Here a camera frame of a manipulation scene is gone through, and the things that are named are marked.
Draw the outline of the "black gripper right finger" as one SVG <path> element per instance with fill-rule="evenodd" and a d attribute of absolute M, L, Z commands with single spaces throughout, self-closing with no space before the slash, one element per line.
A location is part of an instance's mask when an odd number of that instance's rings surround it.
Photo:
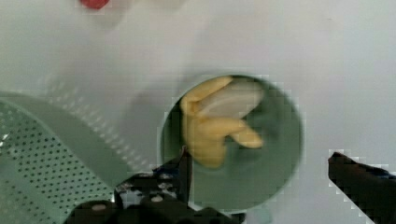
<path fill-rule="evenodd" d="M 328 177 L 374 224 L 395 224 L 395 175 L 334 152 Z"/>

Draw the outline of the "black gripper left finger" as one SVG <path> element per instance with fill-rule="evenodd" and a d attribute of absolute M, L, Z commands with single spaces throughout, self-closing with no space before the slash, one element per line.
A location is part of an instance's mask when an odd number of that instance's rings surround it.
<path fill-rule="evenodd" d="M 149 173 L 119 183 L 114 200 L 77 205 L 64 224 L 244 224 L 247 215 L 226 215 L 189 205 L 192 157 L 186 148 Z"/>

